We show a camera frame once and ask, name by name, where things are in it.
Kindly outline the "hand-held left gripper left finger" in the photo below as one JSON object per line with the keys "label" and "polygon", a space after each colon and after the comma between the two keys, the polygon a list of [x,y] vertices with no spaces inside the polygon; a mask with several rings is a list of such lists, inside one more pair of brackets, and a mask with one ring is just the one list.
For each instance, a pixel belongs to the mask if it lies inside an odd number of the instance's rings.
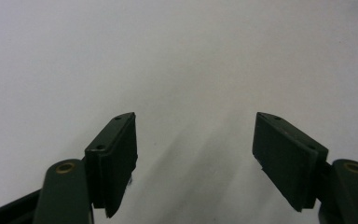
{"label": "hand-held left gripper left finger", "polygon": [[111,218],[119,209],[138,159],[136,115],[112,118],[85,149],[90,201]]}

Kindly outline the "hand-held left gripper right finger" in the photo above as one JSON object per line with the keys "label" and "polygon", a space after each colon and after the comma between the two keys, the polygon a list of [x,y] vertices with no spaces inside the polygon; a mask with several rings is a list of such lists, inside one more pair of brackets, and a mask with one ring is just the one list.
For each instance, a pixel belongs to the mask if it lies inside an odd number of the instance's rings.
{"label": "hand-held left gripper right finger", "polygon": [[282,196],[297,211],[311,209],[328,149],[287,120],[257,112],[252,153]]}

